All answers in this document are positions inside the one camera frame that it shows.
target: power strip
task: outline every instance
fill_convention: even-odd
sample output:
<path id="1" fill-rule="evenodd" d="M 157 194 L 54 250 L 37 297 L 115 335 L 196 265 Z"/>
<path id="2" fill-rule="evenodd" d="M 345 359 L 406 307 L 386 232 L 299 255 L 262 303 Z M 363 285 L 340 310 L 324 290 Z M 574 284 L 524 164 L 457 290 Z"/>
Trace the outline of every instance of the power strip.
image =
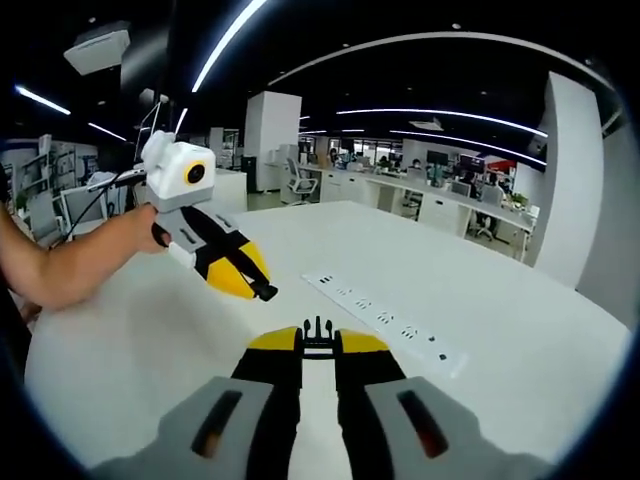
<path id="1" fill-rule="evenodd" d="M 310 273 L 302 275 L 307 282 L 344 308 L 365 325 L 380 333 L 393 348 L 402 349 L 418 358 L 433 372 L 456 378 L 467 363 L 468 355 L 451 348 L 434 332 L 403 318 L 394 310 L 371 299 L 371 296 L 347 285 L 336 275 Z"/>

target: human arm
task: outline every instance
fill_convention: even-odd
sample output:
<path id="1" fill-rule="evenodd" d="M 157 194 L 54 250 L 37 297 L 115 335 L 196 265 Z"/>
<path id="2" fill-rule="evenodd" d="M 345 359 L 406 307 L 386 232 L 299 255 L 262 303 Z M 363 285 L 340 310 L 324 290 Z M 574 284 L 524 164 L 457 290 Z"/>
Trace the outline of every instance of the human arm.
<path id="1" fill-rule="evenodd" d="M 135 253 L 163 250 L 151 235 L 155 216 L 155 209 L 144 205 L 73 242 L 44 250 L 0 207 L 0 267 L 19 295 L 45 308 L 64 308 L 93 294 Z"/>

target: hand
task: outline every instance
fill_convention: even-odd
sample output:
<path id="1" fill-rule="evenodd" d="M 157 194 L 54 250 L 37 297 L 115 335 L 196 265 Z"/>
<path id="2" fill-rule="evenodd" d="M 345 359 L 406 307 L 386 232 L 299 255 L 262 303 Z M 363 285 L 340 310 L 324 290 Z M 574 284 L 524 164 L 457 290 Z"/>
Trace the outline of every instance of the hand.
<path id="1" fill-rule="evenodd" d="M 162 245 L 158 245 L 151 234 L 151 226 L 156 221 L 157 214 L 158 211 L 153 207 L 153 205 L 148 203 L 127 214 L 131 216 L 131 220 L 133 222 L 136 250 L 138 252 L 159 253 L 166 250 Z M 171 235 L 165 233 L 162 235 L 162 239 L 167 245 L 169 245 L 171 242 Z"/>

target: white table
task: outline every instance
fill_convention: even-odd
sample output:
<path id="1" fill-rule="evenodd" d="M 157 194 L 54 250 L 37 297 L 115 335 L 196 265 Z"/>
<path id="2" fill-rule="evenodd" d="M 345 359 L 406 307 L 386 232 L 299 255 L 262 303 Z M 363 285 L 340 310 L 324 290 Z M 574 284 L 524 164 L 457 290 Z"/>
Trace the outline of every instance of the white table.
<path id="1" fill-rule="evenodd" d="M 84 465 L 151 442 L 164 414 L 213 376 L 230 375 L 261 333 L 317 314 L 336 328 L 370 332 L 300 278 L 318 269 L 421 319 L 467 352 L 457 378 L 427 379 L 471 409 L 483 435 L 508 452 L 547 461 L 564 453 L 625 355 L 628 331 L 578 293 L 416 222 L 351 202 L 236 220 L 260 246 L 280 288 L 269 303 L 220 294 L 171 257 L 141 254 L 91 300 L 42 315 L 26 387 Z M 425 375 L 413 357 L 393 353 L 407 376 Z M 306 361 L 304 369 L 290 478 L 351 478 L 332 362 Z"/>
<path id="2" fill-rule="evenodd" d="M 300 169 L 322 173 L 321 201 L 352 200 L 400 215 L 405 201 L 404 192 L 417 192 L 424 196 L 423 208 L 420 209 L 418 222 L 436 226 L 436 228 L 438 222 L 434 217 L 439 215 L 437 210 L 451 211 L 451 206 L 453 206 L 454 211 L 458 210 L 459 212 L 455 212 L 457 213 L 457 218 L 454 219 L 455 224 L 451 230 L 455 235 L 463 238 L 467 231 L 472 210 L 497 218 L 513 225 L 522 232 L 523 238 L 518 242 L 521 245 L 518 259 L 520 261 L 524 259 L 527 238 L 533 231 L 533 224 L 528 217 L 519 213 L 441 188 L 432 187 L 426 182 L 348 170 L 323 169 L 317 165 L 301 165 Z M 429 208 L 436 205 L 441 205 L 441 207 Z"/>

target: ceiling light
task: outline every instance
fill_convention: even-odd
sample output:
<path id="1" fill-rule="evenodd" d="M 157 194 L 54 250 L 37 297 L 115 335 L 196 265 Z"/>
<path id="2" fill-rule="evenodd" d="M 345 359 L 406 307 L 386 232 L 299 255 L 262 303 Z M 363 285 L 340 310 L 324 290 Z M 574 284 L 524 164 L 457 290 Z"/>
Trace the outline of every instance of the ceiling light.
<path id="1" fill-rule="evenodd" d="M 200 85 L 202 85 L 202 82 L 204 82 L 204 79 L 209 73 L 209 70 L 211 70 L 213 64 L 222 54 L 222 51 L 227 47 L 227 45 L 229 45 L 229 42 L 231 42 L 233 37 L 236 35 L 236 33 L 238 33 L 238 31 L 247 22 L 247 20 L 249 20 L 253 16 L 253 14 L 256 13 L 258 9 L 266 3 L 266 1 L 267 0 L 252 0 L 247 8 L 245 8 L 242 13 L 238 15 L 238 17 L 231 24 L 224 36 L 220 39 L 216 47 L 213 49 L 211 55 L 209 55 L 207 62 L 204 64 L 204 67 L 202 67 L 202 71 L 198 75 L 196 83 L 193 84 L 191 93 L 196 93 L 198 91 Z"/>
<path id="2" fill-rule="evenodd" d="M 180 114 L 180 118 L 178 119 L 178 125 L 176 125 L 176 135 L 178 134 L 178 131 L 180 130 L 180 126 L 182 125 L 182 121 L 184 120 L 184 117 L 187 115 L 188 111 L 189 111 L 188 108 L 182 109 L 182 113 Z"/>
<path id="3" fill-rule="evenodd" d="M 448 110 L 419 110 L 415 108 L 374 108 L 371 110 L 345 110 L 342 112 L 336 112 L 336 115 L 349 115 L 352 113 L 433 113 L 437 115 L 454 115 L 458 117 L 474 118 L 476 120 L 485 120 L 487 122 L 499 123 L 501 125 L 518 128 L 520 130 L 524 130 L 525 132 L 533 133 L 535 135 L 540 135 L 541 137 L 544 137 L 544 138 L 548 137 L 546 133 L 541 132 L 540 130 L 536 130 L 535 128 L 525 127 L 524 125 L 519 125 L 513 122 L 507 122 L 506 120 L 500 120 L 499 118 L 485 117 L 483 115 L 474 115 L 472 113 L 450 112 Z"/>
<path id="4" fill-rule="evenodd" d="M 66 108 L 62 108 L 60 105 L 56 105 L 55 103 L 50 102 L 46 98 L 42 98 L 40 95 L 36 95 L 35 93 L 30 92 L 24 87 L 16 85 L 16 91 L 23 97 L 27 97 L 27 98 L 30 98 L 31 100 L 35 100 L 36 102 L 46 105 L 49 108 L 53 108 L 54 110 L 64 113 L 65 115 L 71 115 L 71 112 Z"/>
<path id="5" fill-rule="evenodd" d="M 522 153 L 514 152 L 512 150 L 507 150 L 506 148 L 502 148 L 502 147 L 496 147 L 495 145 L 489 145 L 487 143 L 475 142 L 473 140 L 465 140 L 464 138 L 448 137 L 446 135 L 436 135 L 434 133 L 403 132 L 401 130 L 389 130 L 389 132 L 398 133 L 400 135 L 421 135 L 421 136 L 424 136 L 424 137 L 442 138 L 442 139 L 445 139 L 445 140 L 453 140 L 453 141 L 456 141 L 456 142 L 470 143 L 472 145 L 479 145 L 481 147 L 493 148 L 494 150 L 500 150 L 501 152 L 509 153 L 511 155 L 517 155 L 519 157 L 522 157 L 522 158 L 525 158 L 525 159 L 529 160 L 530 162 L 539 163 L 540 165 L 546 165 L 547 164 L 546 162 L 543 162 L 542 160 L 538 160 L 537 158 L 533 158 L 533 157 L 530 157 L 528 155 L 524 155 Z"/>
<path id="6" fill-rule="evenodd" d="M 119 138 L 119 139 L 120 139 L 120 140 L 122 140 L 123 142 L 126 142 L 126 141 L 127 141 L 127 139 L 126 139 L 126 138 L 121 137 L 120 135 L 116 135 L 115 133 L 110 132 L 110 131 L 109 131 L 109 130 L 107 130 L 106 128 L 102 128 L 100 125 L 96 125 L 95 123 L 91 123 L 91 122 L 89 122 L 89 126 L 90 126 L 90 127 L 95 128 L 95 129 L 97 129 L 97 130 L 100 130 L 101 132 L 108 133 L 108 134 L 109 134 L 109 135 L 111 135 L 112 137 Z"/>

